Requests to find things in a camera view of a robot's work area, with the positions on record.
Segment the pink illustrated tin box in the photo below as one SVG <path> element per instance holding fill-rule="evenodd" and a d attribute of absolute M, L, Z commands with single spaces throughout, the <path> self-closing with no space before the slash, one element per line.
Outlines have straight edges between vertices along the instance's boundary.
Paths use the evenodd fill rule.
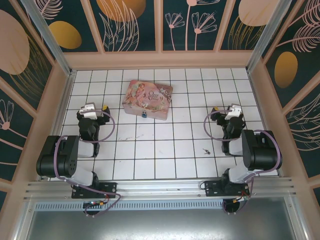
<path fill-rule="evenodd" d="M 165 121 L 172 102 L 173 87 L 147 81 L 131 80 L 122 106 L 126 114 Z"/>

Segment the grey metal sheet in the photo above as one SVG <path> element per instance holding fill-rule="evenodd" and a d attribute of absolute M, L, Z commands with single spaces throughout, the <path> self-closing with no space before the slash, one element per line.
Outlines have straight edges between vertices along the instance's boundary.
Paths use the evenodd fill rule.
<path fill-rule="evenodd" d="M 272 210 L 227 215 L 218 209 L 111 211 L 95 218 L 77 211 L 37 211 L 22 240 L 305 240 L 288 214 Z"/>

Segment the aluminium side rail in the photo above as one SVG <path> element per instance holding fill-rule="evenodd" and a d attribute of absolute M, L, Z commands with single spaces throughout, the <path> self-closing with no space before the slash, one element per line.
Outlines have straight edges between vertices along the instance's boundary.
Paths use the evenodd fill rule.
<path fill-rule="evenodd" d="M 75 73 L 70 76 L 56 76 L 51 80 L 44 91 L 44 99 L 40 103 L 40 112 L 37 116 L 39 125 L 35 129 L 37 133 L 37 156 L 34 168 L 38 167 L 38 159 L 42 156 L 42 150 L 49 136 L 61 135 L 63 121 L 67 113 L 70 94 L 75 80 Z"/>
<path fill-rule="evenodd" d="M 263 126 L 266 130 L 273 132 L 280 150 L 283 150 L 284 131 L 282 127 L 284 118 L 270 75 L 265 70 L 256 69 L 250 75 L 250 80 L 253 84 Z"/>

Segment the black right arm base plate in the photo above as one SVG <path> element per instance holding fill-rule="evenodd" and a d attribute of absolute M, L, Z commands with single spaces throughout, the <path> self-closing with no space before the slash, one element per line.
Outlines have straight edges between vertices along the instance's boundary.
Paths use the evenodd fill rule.
<path fill-rule="evenodd" d="M 204 182 L 207 197 L 236 197 L 244 194 L 249 196 L 250 190 L 246 183 L 223 182 L 222 180 L 208 180 Z"/>

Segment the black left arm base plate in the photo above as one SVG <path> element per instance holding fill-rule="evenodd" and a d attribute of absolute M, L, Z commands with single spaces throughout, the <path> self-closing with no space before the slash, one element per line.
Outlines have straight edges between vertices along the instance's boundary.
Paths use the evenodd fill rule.
<path fill-rule="evenodd" d="M 116 182 L 100 182 L 97 186 L 89 186 L 90 189 L 96 189 L 100 192 L 116 193 L 117 183 Z M 72 186 L 72 199 L 105 199 L 106 196 L 102 193 L 84 189 L 79 186 Z"/>

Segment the aluminium corner post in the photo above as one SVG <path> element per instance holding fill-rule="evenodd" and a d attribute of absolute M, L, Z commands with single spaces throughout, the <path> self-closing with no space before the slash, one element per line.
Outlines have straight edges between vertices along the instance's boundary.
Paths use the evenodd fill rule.
<path fill-rule="evenodd" d="M 265 26 L 260 38 L 255 45 L 251 57 L 246 65 L 246 72 L 250 75 L 255 69 L 257 63 L 261 59 L 263 52 L 265 51 L 268 43 L 271 41 L 272 36 L 276 32 L 278 26 L 280 25 L 284 15 L 288 11 L 288 8 L 292 0 L 278 0 L 278 3 Z"/>
<path fill-rule="evenodd" d="M 47 43 L 49 49 L 53 53 L 58 64 L 62 68 L 63 72 L 69 77 L 72 73 L 60 46 L 56 42 L 52 32 L 50 31 L 45 19 L 42 17 L 41 13 L 33 0 L 21 0 L 26 12 L 30 15 L 35 26 L 43 36 L 44 41 Z"/>

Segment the long aluminium mounting rail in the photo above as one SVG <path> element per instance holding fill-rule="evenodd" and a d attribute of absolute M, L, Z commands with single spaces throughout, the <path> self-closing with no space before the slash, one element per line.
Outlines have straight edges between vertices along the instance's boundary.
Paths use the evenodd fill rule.
<path fill-rule="evenodd" d="M 191 200 L 206 197 L 206 179 L 118 180 L 122 200 Z M 34 181 L 27 184 L 24 201 L 71 201 L 71 185 L 64 181 Z M 297 190 L 289 177 L 259 176 L 254 179 L 253 198 L 294 197 Z"/>

